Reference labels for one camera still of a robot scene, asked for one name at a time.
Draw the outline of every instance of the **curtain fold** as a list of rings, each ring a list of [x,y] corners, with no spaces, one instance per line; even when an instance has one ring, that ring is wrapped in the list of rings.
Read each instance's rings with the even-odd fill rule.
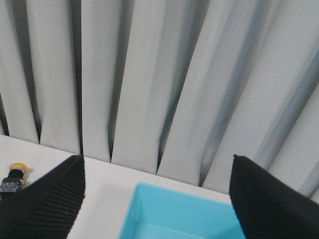
[[[224,193],[245,155],[319,202],[318,12],[0,1],[0,134]]]

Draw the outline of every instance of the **blue plastic bin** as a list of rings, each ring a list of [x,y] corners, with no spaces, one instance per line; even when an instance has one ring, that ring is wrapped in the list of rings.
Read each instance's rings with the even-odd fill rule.
[[[140,183],[119,239],[244,239],[231,205]]]

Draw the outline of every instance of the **yellow cap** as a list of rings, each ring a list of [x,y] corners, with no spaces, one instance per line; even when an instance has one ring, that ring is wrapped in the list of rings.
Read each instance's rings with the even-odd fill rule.
[[[24,171],[24,173],[27,173],[29,171],[28,167],[23,163],[13,163],[10,166],[10,170],[12,170],[14,168],[21,168]]]

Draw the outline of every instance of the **textured black rubber pad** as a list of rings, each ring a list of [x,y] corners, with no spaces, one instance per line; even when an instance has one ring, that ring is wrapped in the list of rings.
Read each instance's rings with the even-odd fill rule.
[[[0,204],[0,239],[65,239],[85,192],[83,156],[71,156]]]
[[[244,156],[234,156],[229,194],[247,239],[319,239],[319,205]]]

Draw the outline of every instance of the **white table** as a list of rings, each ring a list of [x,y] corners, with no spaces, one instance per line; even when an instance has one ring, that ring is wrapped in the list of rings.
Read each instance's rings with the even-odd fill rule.
[[[25,163],[27,185],[72,153],[0,135],[0,178],[14,162]],[[133,189],[139,182],[230,203],[226,194],[85,157],[86,196],[68,239],[116,239]]]

